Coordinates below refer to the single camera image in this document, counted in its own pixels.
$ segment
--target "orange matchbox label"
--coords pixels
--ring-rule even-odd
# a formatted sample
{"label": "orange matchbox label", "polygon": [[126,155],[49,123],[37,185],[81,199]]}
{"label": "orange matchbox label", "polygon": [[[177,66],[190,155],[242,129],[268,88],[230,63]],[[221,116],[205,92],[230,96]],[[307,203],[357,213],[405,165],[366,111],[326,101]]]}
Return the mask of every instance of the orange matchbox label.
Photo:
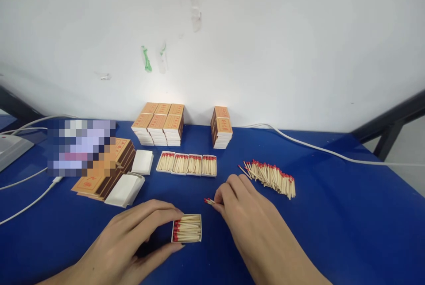
{"label": "orange matchbox label", "polygon": [[182,118],[180,116],[168,116],[165,121],[164,129],[178,130],[181,120]]}
{"label": "orange matchbox label", "polygon": [[183,109],[185,106],[183,104],[172,104],[170,108],[169,115],[181,116],[183,114]]}
{"label": "orange matchbox label", "polygon": [[227,118],[217,118],[217,132],[232,133],[232,126],[230,120]]}
{"label": "orange matchbox label", "polygon": [[164,127],[167,116],[164,115],[154,115],[149,124],[148,128],[150,129],[162,129]]}
{"label": "orange matchbox label", "polygon": [[158,107],[158,103],[146,103],[141,113],[149,113],[154,114],[156,108]]}
{"label": "orange matchbox label", "polygon": [[132,127],[147,128],[147,126],[149,126],[149,123],[152,120],[152,117],[153,117],[153,115],[141,113],[137,117],[136,121],[133,123]]}
{"label": "orange matchbox label", "polygon": [[170,104],[158,104],[158,107],[155,110],[156,115],[168,115],[168,111],[170,110]]}
{"label": "orange matchbox label", "polygon": [[216,118],[230,118],[227,107],[215,106],[214,112],[216,114]]}

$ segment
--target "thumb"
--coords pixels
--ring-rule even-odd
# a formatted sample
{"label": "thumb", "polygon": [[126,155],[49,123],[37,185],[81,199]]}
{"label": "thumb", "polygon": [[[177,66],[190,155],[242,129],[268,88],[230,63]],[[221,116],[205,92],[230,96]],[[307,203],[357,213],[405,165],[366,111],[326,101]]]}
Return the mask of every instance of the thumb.
{"label": "thumb", "polygon": [[146,278],[154,269],[160,266],[173,253],[181,250],[185,246],[181,243],[168,243],[156,251],[150,253],[143,259],[143,263],[135,271],[140,278],[140,282]]}

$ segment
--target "wooden matchstick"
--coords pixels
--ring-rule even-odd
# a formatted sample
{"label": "wooden matchstick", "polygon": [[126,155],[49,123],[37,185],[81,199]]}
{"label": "wooden matchstick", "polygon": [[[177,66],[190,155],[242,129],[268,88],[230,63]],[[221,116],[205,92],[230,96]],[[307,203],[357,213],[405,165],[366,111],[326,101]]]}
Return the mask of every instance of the wooden matchstick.
{"label": "wooden matchstick", "polygon": [[241,167],[240,165],[238,165],[238,167],[239,167],[239,169],[241,169],[241,170],[242,170],[242,172],[243,172],[243,173],[245,173],[245,175],[246,175],[247,177],[251,177],[249,174],[247,174],[247,173],[245,172],[245,170],[243,170],[243,169],[242,169],[242,167]]}

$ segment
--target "power cord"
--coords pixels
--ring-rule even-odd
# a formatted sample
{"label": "power cord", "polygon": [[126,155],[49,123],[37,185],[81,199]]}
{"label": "power cord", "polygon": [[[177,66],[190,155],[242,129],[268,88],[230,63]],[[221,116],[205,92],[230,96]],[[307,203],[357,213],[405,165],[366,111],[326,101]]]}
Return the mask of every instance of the power cord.
{"label": "power cord", "polygon": [[62,180],[62,178],[63,177],[56,177],[54,180],[53,180],[53,182],[52,182],[52,184],[47,188],[47,190],[46,191],[44,191],[44,193],[42,194],[42,195],[40,195],[33,203],[31,203],[30,205],[28,205],[26,208],[23,208],[21,211],[19,211],[18,213],[16,213],[15,215],[12,215],[10,218],[8,218],[8,219],[6,219],[6,220],[4,220],[4,221],[1,221],[0,222],[0,225],[2,225],[2,224],[4,224],[4,223],[6,223],[6,222],[8,222],[8,221],[10,221],[10,220],[12,220],[12,219],[14,219],[15,217],[17,217],[19,214],[21,214],[22,212],[25,212],[26,210],[28,210],[30,207],[32,207],[34,204],[36,204],[38,201],[40,201],[41,200],[41,198],[43,198],[43,196],[45,196],[46,194],[47,194],[47,192],[49,192],[51,189],[52,189],[52,187],[54,187],[54,185],[56,184],[56,183],[58,183],[58,182],[60,182],[60,180]]}
{"label": "power cord", "polygon": [[21,181],[15,182],[15,183],[13,183],[13,184],[11,184],[11,185],[7,185],[7,186],[4,186],[4,187],[1,187],[1,188],[0,188],[0,191],[1,191],[1,190],[4,190],[4,189],[7,189],[7,188],[11,188],[12,186],[18,185],[19,183],[25,182],[26,180],[29,180],[29,179],[31,179],[31,178],[33,178],[33,177],[35,177],[36,175],[39,175],[41,172],[46,171],[46,170],[47,170],[47,168],[44,168],[43,170],[40,170],[39,172],[37,172],[36,174],[33,174],[32,176],[30,176],[30,177],[28,177],[28,178],[25,178],[25,179],[23,179],[23,180],[21,180]]}
{"label": "power cord", "polygon": [[44,129],[44,130],[48,130],[47,128],[45,128],[45,127],[35,127],[35,128],[25,128],[25,129],[15,129],[15,130],[8,130],[8,131],[3,131],[3,132],[0,132],[0,135],[5,135],[5,134],[7,134],[7,133],[9,133],[9,132],[14,132],[14,131],[24,131],[24,130],[35,130],[35,129]]}
{"label": "power cord", "polygon": [[[9,132],[13,132],[12,133],[12,135],[16,135],[16,134],[18,134],[19,132],[21,132],[21,131],[23,131],[23,130],[35,130],[35,129],[46,129],[47,130],[47,128],[44,128],[44,127],[34,127],[34,128],[27,128],[28,126],[30,126],[30,125],[32,125],[32,124],[35,124],[35,123],[37,123],[37,122],[40,122],[40,121],[43,121],[43,120],[47,120],[47,119],[51,119],[51,118],[58,118],[58,117],[70,117],[70,118],[75,118],[74,116],[70,116],[70,115],[55,115],[55,116],[48,116],[48,117],[44,117],[44,118],[40,118],[40,119],[38,119],[38,120],[34,120],[34,121],[31,121],[30,123],[27,123],[26,125],[23,125],[21,128],[19,128],[19,129],[16,129],[16,130],[11,130],[11,131],[4,131],[4,132],[2,132],[2,133],[0,133],[1,135],[4,135],[4,134],[6,134],[6,133],[9,133]],[[28,177],[28,178],[25,178],[25,179],[23,179],[23,180],[21,180],[21,181],[19,181],[19,182],[16,182],[16,183],[13,183],[13,184],[11,184],[11,185],[7,185],[7,186],[5,186],[5,187],[2,187],[2,188],[0,188],[0,190],[4,190],[4,189],[7,189],[7,188],[10,188],[10,187],[12,187],[12,186],[15,186],[15,185],[18,185],[19,183],[22,183],[22,182],[25,182],[26,180],[29,180],[29,179],[31,179],[31,178],[33,178],[33,177],[35,177],[36,175],[38,175],[38,174],[40,174],[41,172],[43,172],[43,171],[46,171],[47,170],[47,168],[44,168],[43,170],[41,170],[41,171],[39,171],[39,172],[37,172],[36,174],[33,174],[32,176],[30,176],[30,177]],[[54,186],[55,186],[55,184],[56,183],[58,183],[58,182],[60,182],[60,180],[62,180],[62,178],[63,177],[56,177],[54,180],[53,180],[53,182],[51,183],[51,185],[47,188],[47,190],[46,191],[44,191],[44,193],[42,194],[42,195],[40,195],[34,202],[32,202],[30,205],[28,205],[27,207],[25,207],[25,208],[23,208],[21,211],[19,211],[18,213],[16,213],[15,215],[12,215],[11,217],[9,217],[8,219],[6,219],[6,220],[3,220],[3,221],[1,221],[0,222],[0,225],[2,225],[2,224],[4,224],[4,223],[6,223],[6,222],[8,222],[8,221],[10,221],[10,220],[12,220],[12,219],[14,219],[15,217],[17,217],[19,214],[21,214],[21,213],[23,213],[23,212],[25,212],[26,210],[28,210],[30,207],[32,207],[34,204],[36,204],[38,201],[40,201]]]}
{"label": "power cord", "polygon": [[303,146],[307,146],[309,148],[313,148],[313,149],[316,149],[316,150],[319,150],[319,151],[323,151],[323,152],[326,152],[326,153],[329,153],[329,154],[333,154],[334,156],[337,156],[337,157],[339,157],[341,159],[344,159],[346,161],[349,161],[349,162],[369,164],[369,165],[375,165],[375,166],[421,166],[421,167],[425,167],[425,164],[394,163],[394,162],[375,162],[375,161],[363,161],[363,160],[351,159],[351,158],[348,158],[348,157],[343,156],[342,154],[333,152],[331,150],[320,148],[320,147],[311,145],[309,143],[305,143],[305,142],[303,142],[301,140],[296,140],[296,139],[294,139],[294,138],[292,138],[292,137],[284,134],[279,129],[273,127],[269,123],[256,123],[256,124],[250,125],[250,126],[242,126],[241,128],[255,128],[255,127],[259,127],[259,126],[268,126],[268,127],[272,128],[274,131],[276,131],[278,134],[280,134],[281,136],[285,137],[286,139],[289,139],[291,141],[294,141],[295,143],[299,143],[299,144],[301,144]]}
{"label": "power cord", "polygon": [[15,132],[12,133],[12,135],[16,135],[18,132],[22,131],[26,127],[28,127],[28,126],[30,126],[32,124],[35,124],[37,122],[44,121],[44,120],[47,120],[47,119],[52,119],[52,118],[60,118],[60,117],[76,118],[75,116],[70,116],[70,115],[54,115],[54,116],[43,117],[43,118],[40,118],[40,119],[31,121],[30,123],[27,123],[26,125],[23,125],[21,128],[16,129]]}

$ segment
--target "pile of matches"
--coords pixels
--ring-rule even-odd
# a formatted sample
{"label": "pile of matches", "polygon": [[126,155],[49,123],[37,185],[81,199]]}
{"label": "pile of matches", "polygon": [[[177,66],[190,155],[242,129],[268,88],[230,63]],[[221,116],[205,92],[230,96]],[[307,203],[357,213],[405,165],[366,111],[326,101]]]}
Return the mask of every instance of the pile of matches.
{"label": "pile of matches", "polygon": [[202,174],[202,156],[189,154],[189,166],[187,168],[187,174]]}
{"label": "pile of matches", "polygon": [[202,239],[202,223],[200,214],[187,214],[181,220],[174,221],[171,242],[200,242]]}
{"label": "pile of matches", "polygon": [[202,175],[215,177],[217,175],[217,157],[204,155],[202,159]]}
{"label": "pile of matches", "polygon": [[213,204],[215,204],[214,200],[211,200],[210,198],[208,198],[208,199],[204,199],[204,202],[205,202],[205,203],[208,203],[209,205],[213,205]]}
{"label": "pile of matches", "polygon": [[189,156],[186,154],[176,154],[172,173],[186,175]]}
{"label": "pile of matches", "polygon": [[163,152],[158,162],[157,170],[160,171],[171,171],[174,164],[175,153]]}
{"label": "pile of matches", "polygon": [[260,180],[260,182],[267,187],[272,188],[280,194],[285,194],[289,199],[295,197],[295,180],[292,176],[283,173],[276,165],[272,166],[268,163],[260,163],[252,160],[250,162],[243,162],[246,173],[241,166],[240,169],[245,173],[251,180]]}

